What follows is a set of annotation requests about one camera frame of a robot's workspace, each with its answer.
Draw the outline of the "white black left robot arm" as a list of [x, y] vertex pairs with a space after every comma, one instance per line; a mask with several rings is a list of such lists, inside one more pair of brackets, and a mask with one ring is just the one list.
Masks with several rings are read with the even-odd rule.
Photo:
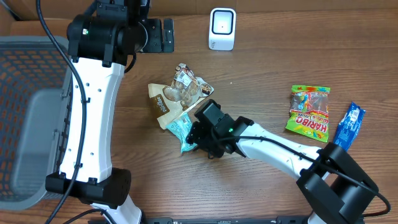
[[45, 188], [78, 198], [109, 223], [146, 220], [129, 196], [130, 171], [112, 165], [110, 143], [119, 86], [137, 53], [174, 50], [173, 20], [151, 19], [149, 9], [149, 1], [95, 1], [68, 25], [62, 52], [73, 75], [69, 132]]

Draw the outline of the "green Haribo gummy bag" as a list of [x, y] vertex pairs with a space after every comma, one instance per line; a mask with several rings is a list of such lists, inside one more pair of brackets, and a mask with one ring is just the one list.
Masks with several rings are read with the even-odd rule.
[[291, 91], [290, 118], [285, 128], [317, 141], [328, 142], [330, 88], [293, 85]]

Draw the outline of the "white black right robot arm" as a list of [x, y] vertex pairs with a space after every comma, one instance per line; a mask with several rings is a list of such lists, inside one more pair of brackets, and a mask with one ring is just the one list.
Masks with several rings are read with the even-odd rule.
[[373, 180], [340, 146], [306, 146], [272, 134], [253, 120], [233, 119], [208, 100], [196, 112], [187, 141], [210, 158], [237, 153], [291, 176], [311, 206], [307, 223], [356, 223], [378, 194]]

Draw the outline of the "light teal snack wrapper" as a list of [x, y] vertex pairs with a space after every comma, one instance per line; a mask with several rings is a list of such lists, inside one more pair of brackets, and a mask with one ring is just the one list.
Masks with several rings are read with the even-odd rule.
[[187, 137], [192, 128], [192, 122], [187, 113], [176, 118], [170, 124], [166, 125], [166, 128], [173, 133], [180, 141], [180, 152], [188, 152], [193, 150], [197, 145], [195, 143], [188, 143]]

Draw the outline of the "beige nut snack pouch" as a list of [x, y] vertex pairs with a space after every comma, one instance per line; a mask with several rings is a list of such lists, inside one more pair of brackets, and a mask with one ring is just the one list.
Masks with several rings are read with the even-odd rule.
[[195, 76], [193, 70], [184, 63], [175, 67], [170, 85], [150, 83], [148, 89], [150, 106], [162, 129], [214, 92], [210, 84]]

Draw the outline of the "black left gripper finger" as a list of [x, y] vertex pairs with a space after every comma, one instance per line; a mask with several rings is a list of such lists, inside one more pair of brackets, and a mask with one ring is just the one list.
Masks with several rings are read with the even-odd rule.
[[174, 20], [171, 18], [164, 19], [164, 32], [166, 35], [172, 35], [174, 33]]
[[174, 52], [174, 41], [173, 40], [164, 40], [162, 46], [163, 52]]

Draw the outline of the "blue snack bar wrapper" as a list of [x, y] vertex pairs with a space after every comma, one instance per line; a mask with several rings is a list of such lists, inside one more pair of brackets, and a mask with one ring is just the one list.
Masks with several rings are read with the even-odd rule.
[[347, 151], [359, 134], [366, 110], [352, 102], [339, 122], [333, 143]]

